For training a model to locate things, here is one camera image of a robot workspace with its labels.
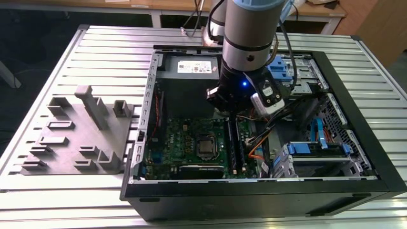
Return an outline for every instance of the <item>aluminum extrusion table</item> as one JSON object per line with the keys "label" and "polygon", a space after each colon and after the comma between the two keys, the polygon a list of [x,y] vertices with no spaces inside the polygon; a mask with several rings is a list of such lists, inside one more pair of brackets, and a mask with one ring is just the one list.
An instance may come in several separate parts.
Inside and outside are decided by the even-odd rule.
{"label": "aluminum extrusion table", "polygon": [[[0,159],[1,228],[100,228],[156,226],[118,200],[122,174],[24,176],[18,173],[50,112],[53,95],[73,101],[78,84],[93,87],[104,103],[125,99],[141,105],[153,44],[200,45],[201,33],[178,29],[80,26],[40,95]],[[277,35],[285,49],[282,35]],[[407,95],[362,42],[349,36],[289,34],[294,50],[324,51],[393,165],[407,180]],[[140,107],[128,138],[136,138]],[[369,202],[332,217],[164,222],[178,228],[336,229],[368,225],[407,228],[407,195]]]}

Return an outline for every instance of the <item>blue latch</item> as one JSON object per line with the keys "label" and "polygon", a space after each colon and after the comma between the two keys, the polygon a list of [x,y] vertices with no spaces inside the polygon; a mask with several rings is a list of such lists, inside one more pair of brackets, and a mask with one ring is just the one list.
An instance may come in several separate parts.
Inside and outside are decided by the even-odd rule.
{"label": "blue latch", "polygon": [[341,148],[342,148],[342,152],[344,152],[345,156],[349,155],[350,154],[350,147],[349,147],[349,145],[342,143],[341,144]]}
{"label": "blue latch", "polygon": [[321,149],[326,149],[328,145],[325,144],[325,134],[324,134],[324,125],[322,120],[320,118],[314,118],[310,123],[310,141],[314,142],[314,125],[317,125],[317,136],[318,136],[318,142],[321,145]]}
{"label": "blue latch", "polygon": [[306,143],[292,143],[292,146],[294,148],[294,152],[297,154],[309,154],[309,147]]}
{"label": "blue latch", "polygon": [[273,160],[272,167],[276,167],[277,163],[280,162],[280,156]]}
{"label": "blue latch", "polygon": [[286,72],[286,66],[280,56],[273,58],[272,63],[266,66],[270,72],[272,78],[278,82],[289,82],[292,80],[290,75]]}
{"label": "blue latch", "polygon": [[292,145],[286,145],[286,149],[288,149],[288,153],[289,154],[293,154],[294,153],[294,150],[293,150],[293,146]]}

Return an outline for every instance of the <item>robotic arm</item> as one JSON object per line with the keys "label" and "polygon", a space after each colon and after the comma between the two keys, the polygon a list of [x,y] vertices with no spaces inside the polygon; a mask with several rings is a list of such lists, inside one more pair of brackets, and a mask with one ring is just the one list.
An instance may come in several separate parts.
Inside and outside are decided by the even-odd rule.
{"label": "robotic arm", "polygon": [[253,106],[269,115],[284,106],[265,68],[282,6],[284,0],[226,1],[218,85],[206,90],[220,111],[236,114]]}

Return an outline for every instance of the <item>black side panel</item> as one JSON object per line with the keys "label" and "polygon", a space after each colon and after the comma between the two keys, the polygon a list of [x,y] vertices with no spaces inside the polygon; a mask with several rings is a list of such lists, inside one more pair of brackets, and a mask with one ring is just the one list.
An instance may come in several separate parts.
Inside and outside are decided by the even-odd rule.
{"label": "black side panel", "polygon": [[350,193],[252,196],[162,197],[130,201],[144,220],[205,220],[333,215],[370,197]]}
{"label": "black side panel", "polygon": [[385,181],[385,185],[391,192],[407,191],[404,181],[391,163],[376,136],[366,124],[356,103],[344,87],[337,76],[333,66],[324,52],[312,52],[314,62],[321,74],[326,80],[330,91],[334,95],[340,109],[350,124],[360,146],[368,155],[368,159],[374,167],[380,178]]}

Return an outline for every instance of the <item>cable connector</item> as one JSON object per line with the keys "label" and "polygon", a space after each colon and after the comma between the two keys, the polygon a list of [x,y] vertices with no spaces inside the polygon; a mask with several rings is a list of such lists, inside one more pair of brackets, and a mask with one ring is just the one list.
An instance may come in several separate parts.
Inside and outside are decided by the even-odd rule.
{"label": "cable connector", "polygon": [[186,31],[185,31],[185,28],[184,28],[184,27],[180,27],[180,33],[181,33],[182,35],[186,35]]}

